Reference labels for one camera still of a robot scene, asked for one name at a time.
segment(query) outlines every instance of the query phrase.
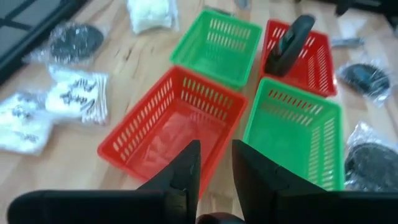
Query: green plastic basket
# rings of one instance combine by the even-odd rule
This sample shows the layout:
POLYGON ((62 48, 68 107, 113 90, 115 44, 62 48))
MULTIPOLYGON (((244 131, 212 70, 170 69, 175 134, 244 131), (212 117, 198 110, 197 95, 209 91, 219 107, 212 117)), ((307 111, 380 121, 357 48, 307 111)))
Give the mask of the green plastic basket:
POLYGON ((344 189, 341 108, 263 78, 243 141, 325 190, 344 189))
POLYGON ((261 27, 214 11, 202 11, 170 57, 232 89, 248 81, 261 27))

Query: plastic basket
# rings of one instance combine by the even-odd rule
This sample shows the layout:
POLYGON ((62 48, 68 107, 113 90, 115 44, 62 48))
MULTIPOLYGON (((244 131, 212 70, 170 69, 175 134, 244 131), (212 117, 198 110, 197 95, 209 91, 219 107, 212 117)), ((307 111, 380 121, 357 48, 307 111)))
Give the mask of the plastic basket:
POLYGON ((341 108, 332 102, 264 78, 243 141, 325 190, 343 190, 341 108))
POLYGON ((261 32, 257 25, 202 11, 170 60, 237 90, 248 81, 261 32))
POLYGON ((264 67, 269 53, 289 27, 283 22, 268 21, 262 47, 260 80, 268 77, 316 95, 324 97, 336 95, 336 80, 329 39, 327 35, 319 32, 311 31, 295 65, 286 76, 277 77, 265 73, 264 67))
POLYGON ((147 181, 199 139, 202 195, 246 105, 242 95, 173 67, 101 143, 98 154, 147 181))

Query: plastic bag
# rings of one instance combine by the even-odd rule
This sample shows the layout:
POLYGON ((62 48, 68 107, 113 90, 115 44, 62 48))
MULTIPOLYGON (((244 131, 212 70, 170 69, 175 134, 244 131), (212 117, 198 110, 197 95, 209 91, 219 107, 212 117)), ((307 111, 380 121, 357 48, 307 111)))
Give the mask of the plastic bag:
POLYGON ((22 60, 26 63, 58 63, 62 65, 89 64, 99 51, 107 31, 89 24, 67 22, 51 32, 46 43, 22 60))
POLYGON ((370 192, 398 191, 398 148, 359 122, 347 141, 346 188, 370 192))
POLYGON ((44 94, 16 93, 0 105, 0 150, 40 155, 53 122, 37 113, 44 109, 44 94))
POLYGON ((391 72, 380 60, 362 60, 340 67, 337 75, 360 94, 381 107, 395 84, 391 72))
POLYGON ((180 29, 175 0, 127 0, 127 8, 135 34, 156 27, 180 29))
POLYGON ((80 119, 84 124, 107 123, 107 74, 57 65, 50 65, 49 72, 57 82, 45 99, 45 109, 49 113, 58 120, 80 119))

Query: wooden surface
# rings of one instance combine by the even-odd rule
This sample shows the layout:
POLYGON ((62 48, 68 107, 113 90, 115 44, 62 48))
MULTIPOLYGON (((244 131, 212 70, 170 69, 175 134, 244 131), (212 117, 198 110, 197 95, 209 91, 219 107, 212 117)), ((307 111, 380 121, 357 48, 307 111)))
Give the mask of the wooden surface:
MULTIPOLYGON (((270 18, 292 22, 298 15, 311 13, 317 18, 315 29, 330 37, 365 37, 364 49, 333 50, 335 68, 349 60, 358 60, 366 52, 381 59, 391 70, 398 70, 397 39, 384 17, 368 12, 350 10, 343 17, 334 17, 335 7, 316 1, 294 4, 293 0, 252 0, 250 11, 240 11, 233 0, 178 1, 180 32, 156 30, 140 35, 132 34, 125 0, 94 0, 75 17, 110 28, 109 39, 90 70, 111 74, 111 122, 106 127, 82 128, 57 126, 44 153, 40 157, 0 152, 0 222, 5 222, 9 203, 18 195, 37 189, 135 189, 140 182, 110 166, 97 156, 97 145, 123 118, 137 100, 171 66, 169 55, 181 36, 190 27, 204 5, 234 12, 238 17, 259 24, 265 30, 270 18)), ((246 88, 249 98, 241 125, 235 138, 241 138, 254 98, 262 41, 246 88)), ((28 65, 20 69, 0 89, 0 100, 17 90, 45 88, 51 79, 43 65, 28 65)), ((350 135, 359 120, 369 123, 392 141, 398 140, 398 92, 389 98, 385 107, 376 108, 347 86, 339 82, 338 96, 330 99, 344 109, 344 136, 350 135)), ((241 216, 231 171, 231 149, 221 161, 207 188, 198 213, 232 212, 241 216)))

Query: red plastic basket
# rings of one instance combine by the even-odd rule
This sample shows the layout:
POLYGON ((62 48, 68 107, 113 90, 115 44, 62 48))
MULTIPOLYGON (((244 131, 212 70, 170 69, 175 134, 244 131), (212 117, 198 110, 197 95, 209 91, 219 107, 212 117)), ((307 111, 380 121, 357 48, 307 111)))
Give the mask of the red plastic basket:
POLYGON ((269 52, 289 27, 284 22, 268 21, 266 38, 262 47, 260 80, 269 77, 323 97, 336 95, 336 80, 333 74, 329 39, 327 35, 319 32, 311 31, 295 65, 286 76, 277 77, 265 73, 264 67, 269 52))
POLYGON ((200 195, 232 138, 247 99, 181 67, 171 68, 98 147, 98 154, 147 181, 191 140, 201 144, 200 195))

